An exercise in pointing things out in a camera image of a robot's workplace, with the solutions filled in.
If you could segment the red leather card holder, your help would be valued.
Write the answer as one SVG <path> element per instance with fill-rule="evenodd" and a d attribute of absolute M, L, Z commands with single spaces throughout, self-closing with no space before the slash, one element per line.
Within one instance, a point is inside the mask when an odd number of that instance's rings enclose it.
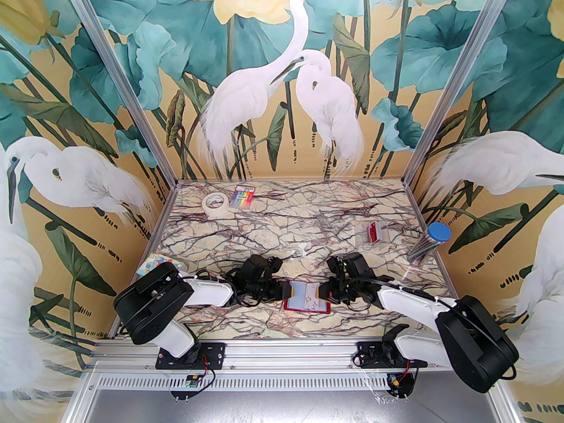
<path fill-rule="evenodd" d="M 329 313 L 330 313 L 330 303 L 324 302 L 324 301 L 323 301 L 322 299 L 320 299 L 320 298 L 319 298 L 319 300 L 320 300 L 320 303 L 321 303 L 321 305 L 322 305 L 322 309 L 321 309 L 320 311 L 316 311 L 316 312 L 304 312 L 304 311 L 299 311 L 299 310 L 291 309 L 291 308 L 289 308 L 289 306 L 288 306 L 288 300 L 285 300 L 285 301 L 284 301 L 284 309 L 285 309 L 285 310 L 288 310 L 288 311 L 290 311 L 290 312 L 313 313 L 313 314 L 329 314 Z"/>

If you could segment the white card with red pattern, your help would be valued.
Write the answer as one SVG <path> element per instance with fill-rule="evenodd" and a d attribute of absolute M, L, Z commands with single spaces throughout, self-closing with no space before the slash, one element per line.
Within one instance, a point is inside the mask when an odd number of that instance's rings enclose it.
<path fill-rule="evenodd" d="M 318 298 L 318 283 L 291 281 L 291 287 L 292 296 L 288 300 L 289 308 L 304 312 L 316 312 L 322 309 Z"/>

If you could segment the clear plastic card box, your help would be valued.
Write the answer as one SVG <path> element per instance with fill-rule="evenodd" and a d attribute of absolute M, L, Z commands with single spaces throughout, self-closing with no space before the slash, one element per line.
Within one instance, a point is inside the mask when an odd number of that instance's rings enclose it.
<path fill-rule="evenodd" d="M 371 222 L 378 221 L 381 224 L 382 228 L 382 240 L 376 243 L 370 243 L 367 241 L 367 226 Z M 363 249 L 382 249 L 388 245 L 390 241 L 388 225 L 380 220 L 367 220 L 364 222 L 358 223 L 354 227 L 354 234 L 355 234 L 355 246 L 357 248 Z"/>

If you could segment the perforated metal strip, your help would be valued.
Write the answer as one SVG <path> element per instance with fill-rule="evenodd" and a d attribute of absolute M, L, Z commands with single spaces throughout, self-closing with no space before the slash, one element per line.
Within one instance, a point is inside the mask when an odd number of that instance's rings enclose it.
<path fill-rule="evenodd" d="M 387 390 L 385 373 L 358 372 L 327 374 L 221 374 L 208 373 L 201 378 L 200 387 L 187 388 L 185 380 L 189 374 L 126 375 L 102 374 L 92 390 L 141 390 L 195 392 L 204 387 L 211 391 L 357 391 Z"/>

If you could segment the pack of coloured markers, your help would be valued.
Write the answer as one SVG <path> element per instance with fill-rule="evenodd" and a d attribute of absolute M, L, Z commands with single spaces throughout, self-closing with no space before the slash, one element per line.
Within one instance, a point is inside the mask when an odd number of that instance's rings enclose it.
<path fill-rule="evenodd" d="M 234 189 L 230 208 L 239 210 L 249 210 L 252 205 L 256 188 L 248 185 L 237 185 Z"/>

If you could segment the beige masking tape roll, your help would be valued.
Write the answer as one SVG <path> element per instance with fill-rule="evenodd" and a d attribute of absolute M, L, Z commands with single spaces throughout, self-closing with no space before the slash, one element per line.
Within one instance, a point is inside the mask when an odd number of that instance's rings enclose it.
<path fill-rule="evenodd" d="M 201 202 L 204 212 L 209 217 L 219 217 L 226 213 L 230 200 L 223 192 L 212 192 L 206 195 Z"/>

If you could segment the clear tube with blue lid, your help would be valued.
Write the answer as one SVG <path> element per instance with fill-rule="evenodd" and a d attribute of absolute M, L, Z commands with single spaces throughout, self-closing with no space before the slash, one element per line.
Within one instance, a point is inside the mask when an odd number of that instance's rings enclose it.
<path fill-rule="evenodd" d="M 449 241 L 451 230 L 443 223 L 433 222 L 421 234 L 417 242 L 407 251 L 406 258 L 409 264 L 419 266 L 433 254 L 439 246 Z"/>

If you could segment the steel sheet tray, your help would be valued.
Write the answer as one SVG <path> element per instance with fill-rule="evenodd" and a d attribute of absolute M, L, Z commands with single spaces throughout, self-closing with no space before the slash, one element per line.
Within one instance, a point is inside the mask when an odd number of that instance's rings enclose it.
<path fill-rule="evenodd" d="M 168 392 L 102 390 L 73 423 L 514 423 L 487 399 L 412 397 L 379 403 L 369 392 Z"/>

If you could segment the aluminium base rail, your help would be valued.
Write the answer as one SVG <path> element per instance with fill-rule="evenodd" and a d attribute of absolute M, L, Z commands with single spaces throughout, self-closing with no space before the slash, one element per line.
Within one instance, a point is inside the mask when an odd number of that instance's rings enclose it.
<path fill-rule="evenodd" d="M 224 341 L 224 374 L 291 374 L 348 372 L 357 344 L 373 344 L 379 337 L 326 337 L 284 339 L 235 339 Z M 86 372 L 150 373 L 155 371 L 159 347 L 134 345 L 129 340 L 98 342 Z"/>

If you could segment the black round bracket plate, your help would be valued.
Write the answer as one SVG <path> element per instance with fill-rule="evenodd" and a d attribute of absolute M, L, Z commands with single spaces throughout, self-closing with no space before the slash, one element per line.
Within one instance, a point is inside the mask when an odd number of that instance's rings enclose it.
<path fill-rule="evenodd" d="M 387 373 L 388 375 L 396 375 L 397 379 L 401 379 L 401 387 L 391 389 L 387 383 L 387 392 L 395 399 L 407 399 L 413 392 L 418 378 L 419 368 L 407 369 L 401 373 Z"/>

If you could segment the aluminium frame post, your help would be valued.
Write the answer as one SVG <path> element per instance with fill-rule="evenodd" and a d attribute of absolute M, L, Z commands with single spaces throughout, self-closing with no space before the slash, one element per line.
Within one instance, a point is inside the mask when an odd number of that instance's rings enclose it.
<path fill-rule="evenodd" d="M 139 100 L 134 92 L 125 70 L 119 59 L 115 55 L 114 48 L 108 39 L 105 30 L 93 8 L 90 0 L 70 0 L 73 8 L 77 12 L 85 30 L 90 36 L 97 53 L 101 57 L 109 76 L 119 93 L 119 96 L 125 103 L 125 107 L 129 109 L 133 121 L 136 123 L 139 131 L 143 135 L 151 152 L 153 153 L 158 166 L 163 172 L 163 177 L 167 184 L 174 188 L 177 185 L 178 178 L 173 170 L 167 155 L 164 153 L 151 123 L 141 107 Z"/>
<path fill-rule="evenodd" d="M 485 3 L 478 14 L 477 20 L 468 36 L 467 42 L 453 67 L 452 73 L 447 79 L 437 104 L 421 138 L 409 159 L 407 166 L 401 176 L 401 181 L 407 189 L 417 173 L 425 154 L 429 151 L 435 135 L 449 109 L 453 106 L 455 99 L 461 93 L 463 86 L 471 73 L 475 61 L 487 42 L 488 36 L 494 27 L 496 20 L 501 14 L 507 0 L 485 0 Z"/>

